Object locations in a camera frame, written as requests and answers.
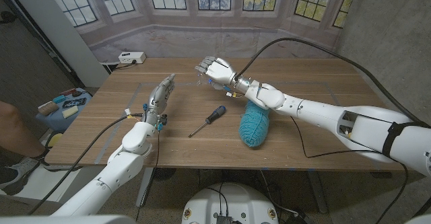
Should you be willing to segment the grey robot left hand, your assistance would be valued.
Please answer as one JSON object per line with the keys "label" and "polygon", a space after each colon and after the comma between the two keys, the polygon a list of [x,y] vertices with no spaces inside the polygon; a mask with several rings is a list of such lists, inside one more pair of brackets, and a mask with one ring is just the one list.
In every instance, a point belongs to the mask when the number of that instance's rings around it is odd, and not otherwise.
{"label": "grey robot left hand", "polygon": [[168,98],[174,89],[175,76],[175,73],[171,74],[152,90],[147,102],[147,109],[141,117],[142,122],[152,125],[157,123],[159,117],[166,109]]}

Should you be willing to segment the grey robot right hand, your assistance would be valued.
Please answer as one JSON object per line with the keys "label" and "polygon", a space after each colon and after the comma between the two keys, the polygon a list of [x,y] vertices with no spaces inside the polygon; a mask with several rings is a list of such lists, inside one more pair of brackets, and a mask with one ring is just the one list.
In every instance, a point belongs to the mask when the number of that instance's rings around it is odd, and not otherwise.
{"label": "grey robot right hand", "polygon": [[205,57],[195,70],[206,76],[215,89],[228,87],[245,94],[253,82],[250,78],[238,75],[229,62],[218,57]]}

